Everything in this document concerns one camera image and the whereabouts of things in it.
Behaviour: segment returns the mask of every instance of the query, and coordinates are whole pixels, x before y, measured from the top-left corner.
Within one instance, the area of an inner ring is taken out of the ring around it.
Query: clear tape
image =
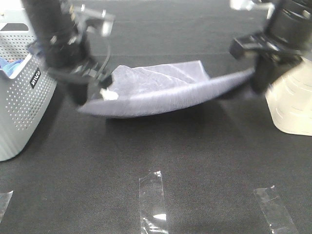
[[[12,194],[13,194],[13,191],[6,193],[6,194],[0,194],[0,223],[2,221],[6,208],[9,205]]]
[[[141,234],[168,234],[161,171],[139,179]]]
[[[275,186],[255,189],[253,193],[272,234],[299,234]]]

